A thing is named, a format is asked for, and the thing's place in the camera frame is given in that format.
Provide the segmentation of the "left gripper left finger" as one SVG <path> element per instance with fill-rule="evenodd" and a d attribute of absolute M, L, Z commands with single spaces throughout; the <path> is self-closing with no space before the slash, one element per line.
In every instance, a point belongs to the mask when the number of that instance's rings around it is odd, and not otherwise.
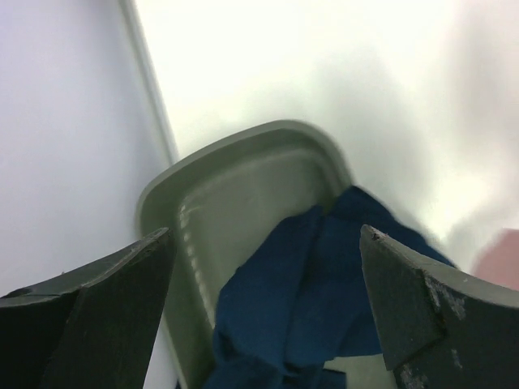
<path fill-rule="evenodd" d="M 3 388 L 141 388 L 173 270 L 158 229 L 1 298 Z"/>

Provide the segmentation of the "pink t shirt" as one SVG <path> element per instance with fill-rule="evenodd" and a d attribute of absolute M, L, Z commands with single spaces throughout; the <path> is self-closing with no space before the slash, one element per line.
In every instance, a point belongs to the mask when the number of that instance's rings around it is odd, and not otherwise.
<path fill-rule="evenodd" d="M 518 290 L 518 230 L 504 229 L 479 255 L 472 274 L 493 284 Z"/>

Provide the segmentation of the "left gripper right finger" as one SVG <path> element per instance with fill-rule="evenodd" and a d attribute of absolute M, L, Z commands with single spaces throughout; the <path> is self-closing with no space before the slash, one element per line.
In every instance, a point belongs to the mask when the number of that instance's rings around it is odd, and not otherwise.
<path fill-rule="evenodd" d="M 399 388 L 516 388 L 518 293 L 361 229 L 362 271 Z"/>

